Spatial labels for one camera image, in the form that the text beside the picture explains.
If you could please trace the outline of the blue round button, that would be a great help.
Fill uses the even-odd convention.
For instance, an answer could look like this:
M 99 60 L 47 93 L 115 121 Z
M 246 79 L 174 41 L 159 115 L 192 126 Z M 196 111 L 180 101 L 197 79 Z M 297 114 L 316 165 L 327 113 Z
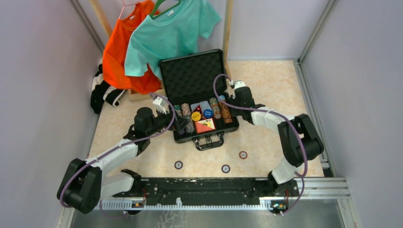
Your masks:
M 211 109 L 205 109 L 205 110 L 203 110 L 203 116 L 206 119 L 212 118 L 213 117 L 213 111 Z

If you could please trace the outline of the red playing card box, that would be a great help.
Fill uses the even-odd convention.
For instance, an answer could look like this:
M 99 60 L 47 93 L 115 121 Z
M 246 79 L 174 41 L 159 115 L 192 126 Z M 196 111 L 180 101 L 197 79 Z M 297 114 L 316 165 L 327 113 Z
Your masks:
M 196 121 L 194 124 L 197 133 L 204 133 L 216 130 L 215 123 L 212 118 Z

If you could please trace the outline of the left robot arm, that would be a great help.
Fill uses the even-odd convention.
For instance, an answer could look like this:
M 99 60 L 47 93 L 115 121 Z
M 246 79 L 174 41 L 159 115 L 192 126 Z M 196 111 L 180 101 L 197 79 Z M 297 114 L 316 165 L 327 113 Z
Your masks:
M 57 199 L 63 207 L 87 214 L 109 196 L 122 192 L 132 197 L 138 196 L 143 189 L 142 183 L 136 180 L 138 174 L 122 171 L 109 176 L 109 173 L 144 152 L 150 145 L 151 138 L 167 130 L 183 131 L 190 122 L 179 116 L 175 110 L 155 116 L 149 107 L 138 109 L 134 124 L 114 147 L 93 158 L 76 158 L 69 163 L 57 191 Z

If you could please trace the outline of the yellow round button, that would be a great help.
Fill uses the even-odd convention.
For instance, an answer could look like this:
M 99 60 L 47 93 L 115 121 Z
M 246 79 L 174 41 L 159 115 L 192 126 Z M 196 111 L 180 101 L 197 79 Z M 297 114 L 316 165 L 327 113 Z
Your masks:
M 202 119 L 202 114 L 199 111 L 195 111 L 191 114 L 191 119 L 194 122 L 200 121 Z

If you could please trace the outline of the red black triangle marker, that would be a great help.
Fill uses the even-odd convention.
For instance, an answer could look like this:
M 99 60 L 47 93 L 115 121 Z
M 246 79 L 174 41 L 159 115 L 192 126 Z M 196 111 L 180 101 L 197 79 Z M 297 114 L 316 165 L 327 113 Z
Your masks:
M 195 107 L 195 108 L 192 110 L 192 112 L 199 112 L 199 113 L 202 114 L 202 109 L 201 109 L 200 105 L 198 105 L 197 107 Z

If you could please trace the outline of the black poker set case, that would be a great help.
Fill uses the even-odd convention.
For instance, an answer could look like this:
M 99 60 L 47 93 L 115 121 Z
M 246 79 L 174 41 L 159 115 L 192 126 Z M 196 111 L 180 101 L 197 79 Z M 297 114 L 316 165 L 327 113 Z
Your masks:
M 159 61 L 165 93 L 173 105 L 192 105 L 209 101 L 218 95 L 228 99 L 227 83 L 224 77 L 216 78 L 225 73 L 223 51 L 209 51 L 174 57 Z M 224 144 L 225 133 L 238 129 L 239 122 L 233 117 L 228 121 L 224 117 L 211 118 L 214 129 L 210 131 L 180 133 L 174 130 L 173 138 L 176 143 L 193 141 L 199 151 L 220 147 Z

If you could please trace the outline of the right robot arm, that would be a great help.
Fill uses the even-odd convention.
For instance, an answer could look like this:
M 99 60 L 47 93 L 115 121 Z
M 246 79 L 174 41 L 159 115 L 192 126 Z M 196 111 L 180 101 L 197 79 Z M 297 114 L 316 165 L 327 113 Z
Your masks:
M 233 89 L 234 94 L 229 98 L 232 115 L 241 116 L 244 121 L 266 127 L 279 135 L 284 157 L 268 174 L 268 191 L 279 196 L 299 168 L 304 169 L 300 176 L 305 177 L 307 162 L 323 153 L 323 142 L 307 114 L 287 117 L 263 104 L 256 104 L 248 86 L 234 85 Z

